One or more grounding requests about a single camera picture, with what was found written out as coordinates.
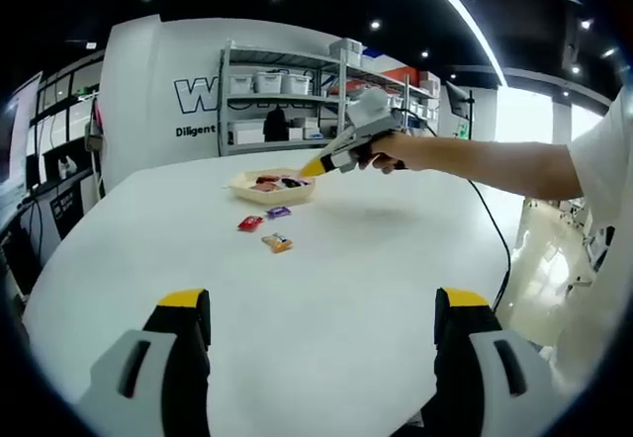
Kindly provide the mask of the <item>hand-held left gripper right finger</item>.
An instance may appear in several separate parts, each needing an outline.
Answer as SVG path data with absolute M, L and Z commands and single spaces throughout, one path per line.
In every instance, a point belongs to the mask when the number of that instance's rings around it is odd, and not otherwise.
M 428 435 L 539 436 L 554 421 L 548 364 L 481 296 L 436 291 L 434 345 L 436 391 L 420 410 Z

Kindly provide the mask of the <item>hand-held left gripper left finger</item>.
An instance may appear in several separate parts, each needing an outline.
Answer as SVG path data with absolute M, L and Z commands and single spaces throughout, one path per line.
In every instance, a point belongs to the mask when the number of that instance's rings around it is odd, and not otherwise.
M 90 369 L 79 415 L 99 436 L 208 436 L 209 292 L 161 299 Z

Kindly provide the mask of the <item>person's right hand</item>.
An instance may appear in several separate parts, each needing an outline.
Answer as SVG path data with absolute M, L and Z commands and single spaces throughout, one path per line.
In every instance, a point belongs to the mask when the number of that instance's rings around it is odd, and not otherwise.
M 391 131 L 374 139 L 367 147 L 368 153 L 359 161 L 361 170 L 371 166 L 390 174 L 396 170 L 421 171 L 425 168 L 422 138 Z

